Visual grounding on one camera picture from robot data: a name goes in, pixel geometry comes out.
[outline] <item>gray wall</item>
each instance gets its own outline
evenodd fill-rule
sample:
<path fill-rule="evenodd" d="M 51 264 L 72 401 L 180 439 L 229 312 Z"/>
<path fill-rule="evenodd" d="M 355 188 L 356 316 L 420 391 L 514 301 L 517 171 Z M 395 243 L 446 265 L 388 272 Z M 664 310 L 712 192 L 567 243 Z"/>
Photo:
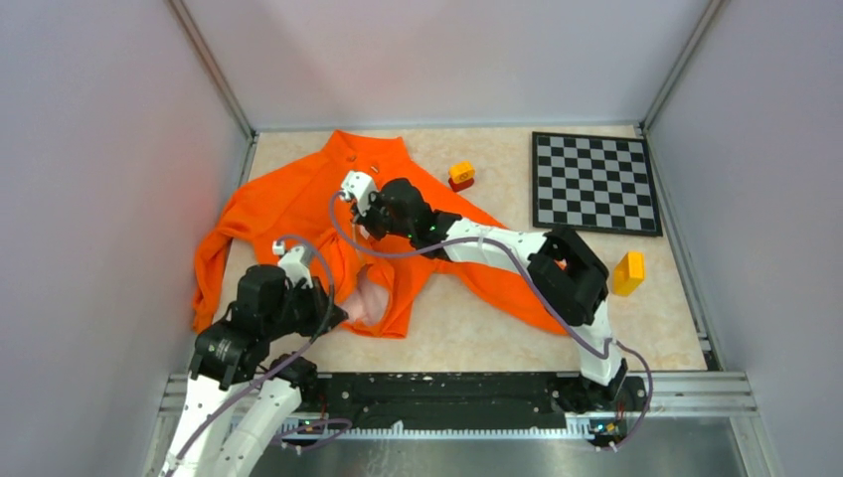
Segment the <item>gray wall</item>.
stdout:
<path fill-rule="evenodd" d="M 5 1 L 0 45 L 0 475 L 139 475 L 245 142 L 163 1 Z"/>
<path fill-rule="evenodd" d="M 732 2 L 652 144 L 787 475 L 840 475 L 843 3 Z"/>
<path fill-rule="evenodd" d="M 254 127 L 632 122 L 707 0 L 189 0 Z"/>

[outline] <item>orange block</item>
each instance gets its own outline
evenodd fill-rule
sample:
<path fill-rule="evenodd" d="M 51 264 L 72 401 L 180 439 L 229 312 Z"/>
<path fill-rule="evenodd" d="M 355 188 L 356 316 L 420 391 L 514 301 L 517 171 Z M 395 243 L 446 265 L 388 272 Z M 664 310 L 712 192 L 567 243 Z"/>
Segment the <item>orange block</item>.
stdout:
<path fill-rule="evenodd" d="M 644 281 L 645 277 L 644 254 L 640 251 L 627 253 L 614 269 L 614 294 L 629 296 Z"/>
<path fill-rule="evenodd" d="M 451 182 L 459 184 L 474 178 L 474 166 L 468 161 L 460 162 L 448 169 Z"/>

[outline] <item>orange shirt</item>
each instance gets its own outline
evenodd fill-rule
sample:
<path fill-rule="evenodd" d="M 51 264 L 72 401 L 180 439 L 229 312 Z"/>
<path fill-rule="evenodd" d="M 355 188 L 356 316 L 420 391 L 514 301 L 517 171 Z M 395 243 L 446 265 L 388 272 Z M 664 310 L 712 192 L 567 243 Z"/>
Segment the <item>orange shirt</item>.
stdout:
<path fill-rule="evenodd" d="M 434 272 L 458 276 L 483 300 L 530 325 L 565 333 L 518 274 L 475 263 L 452 263 L 422 256 L 383 259 L 357 253 L 333 230 L 328 216 L 330 198 L 351 170 L 369 174 L 378 188 L 392 179 L 406 177 L 434 210 L 460 214 L 484 225 L 504 227 L 413 162 L 403 139 L 376 139 L 335 131 L 321 151 L 248 182 L 229 200 L 219 223 L 196 251 L 198 289 L 193 302 L 196 311 L 194 330 L 200 332 L 211 325 L 220 301 L 231 239 L 251 243 L 258 263 L 277 263 L 272 243 L 284 234 L 299 234 L 311 240 L 325 255 L 336 280 L 337 303 L 342 303 L 355 291 L 361 273 L 389 293 L 386 311 L 378 323 L 343 324 L 355 333 L 404 338 L 413 300 Z M 338 201 L 335 210 L 340 224 L 350 235 L 349 205 Z M 378 251 L 413 249 L 406 238 L 360 240 Z M 314 260 L 311 268 L 327 286 L 318 260 Z"/>

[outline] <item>speckled surface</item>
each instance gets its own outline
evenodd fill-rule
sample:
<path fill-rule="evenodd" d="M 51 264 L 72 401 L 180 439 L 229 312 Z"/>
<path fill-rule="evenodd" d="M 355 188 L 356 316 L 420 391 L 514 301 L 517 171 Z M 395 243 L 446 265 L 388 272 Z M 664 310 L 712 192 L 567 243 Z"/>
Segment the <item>speckled surface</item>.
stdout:
<path fill-rule="evenodd" d="M 534 130 L 634 137 L 631 126 L 406 129 L 352 131 L 402 136 L 410 155 L 447 180 L 447 168 L 468 160 L 476 183 L 462 192 L 472 203 L 515 230 L 531 227 L 530 133 Z M 331 131 L 265 133 L 250 177 L 255 178 L 320 149 Z M 654 370 L 704 370 L 691 313 L 667 238 L 582 233 L 610 269 L 632 249 L 645 256 L 647 279 L 629 297 L 609 297 L 615 336 L 640 351 Z M 250 246 L 232 244 L 221 303 L 234 299 L 238 279 L 254 263 Z M 217 317 L 222 315 L 218 310 Z M 303 343 L 297 336 L 272 346 L 273 356 Z M 532 328 L 497 310 L 456 277 L 433 275 L 414 304 L 404 340 L 366 338 L 338 329 L 307 352 L 320 371 L 566 371 L 578 368 L 573 340 Z M 628 360 L 632 370 L 641 366 Z"/>

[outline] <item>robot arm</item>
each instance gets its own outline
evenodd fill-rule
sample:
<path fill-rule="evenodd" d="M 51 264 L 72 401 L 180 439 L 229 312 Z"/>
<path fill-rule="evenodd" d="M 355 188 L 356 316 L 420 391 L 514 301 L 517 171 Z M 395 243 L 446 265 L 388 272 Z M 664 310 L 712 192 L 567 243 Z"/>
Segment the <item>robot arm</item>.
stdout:
<path fill-rule="evenodd" d="M 453 239 L 481 238 L 445 245 L 425 253 L 430 258 L 482 263 L 518 271 L 507 253 L 485 240 L 503 243 L 550 306 L 592 348 L 601 350 L 612 337 L 608 322 L 608 270 L 572 229 L 547 233 L 513 232 L 484 226 L 458 214 L 432 210 L 407 179 L 395 179 L 378 190 L 367 174 L 352 171 L 342 184 L 342 198 L 351 202 L 354 223 L 375 239 L 395 235 L 421 249 Z M 580 367 L 587 386 L 614 399 L 626 376 L 626 363 L 614 343 L 604 358 L 580 346 Z"/>
<path fill-rule="evenodd" d="M 249 385 L 257 366 L 269 356 L 272 341 L 292 333 L 310 337 L 322 332 L 329 302 L 319 279 L 310 275 L 312 253 L 302 245 L 287 250 L 283 242 L 275 243 L 273 251 L 281 255 L 278 266 L 250 267 L 238 282 L 229 319 L 197 336 L 184 411 L 161 475 L 248 476 L 280 424 L 299 407 L 302 393 L 315 381 L 316 366 L 298 358 L 263 383 L 257 404 L 228 439 L 233 406 L 210 423 L 180 462 L 174 460 L 200 424 Z M 347 317 L 341 308 L 331 306 L 324 332 Z"/>

